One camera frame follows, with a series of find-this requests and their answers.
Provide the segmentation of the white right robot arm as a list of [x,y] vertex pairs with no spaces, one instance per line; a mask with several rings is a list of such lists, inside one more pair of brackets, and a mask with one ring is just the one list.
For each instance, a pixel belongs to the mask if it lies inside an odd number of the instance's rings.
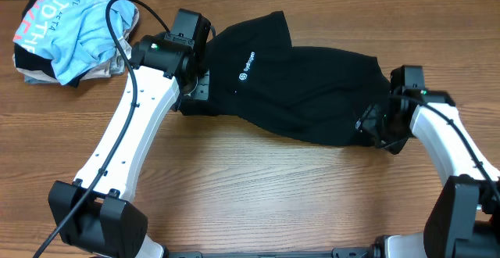
[[426,149],[443,188],[424,229],[390,235],[374,257],[499,258],[499,171],[478,149],[445,91],[394,91],[389,105],[372,105],[357,121],[376,147],[392,154],[408,138]]

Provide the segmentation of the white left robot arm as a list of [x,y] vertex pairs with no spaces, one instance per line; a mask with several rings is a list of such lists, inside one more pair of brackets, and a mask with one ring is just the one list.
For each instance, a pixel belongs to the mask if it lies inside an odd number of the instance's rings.
[[133,201],[163,118],[204,74],[207,36],[144,36],[132,49],[123,96],[93,156],[72,183],[56,181],[48,203],[67,245],[104,257],[166,257]]

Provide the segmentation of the black polo shirt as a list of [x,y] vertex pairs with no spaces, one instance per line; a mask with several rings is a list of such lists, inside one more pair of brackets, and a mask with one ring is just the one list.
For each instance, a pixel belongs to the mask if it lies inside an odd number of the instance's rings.
[[207,49],[208,98],[184,98],[185,116],[239,116],[274,134],[320,145],[373,144],[355,123],[388,96],[390,83],[377,58],[294,46],[281,11],[228,27]]

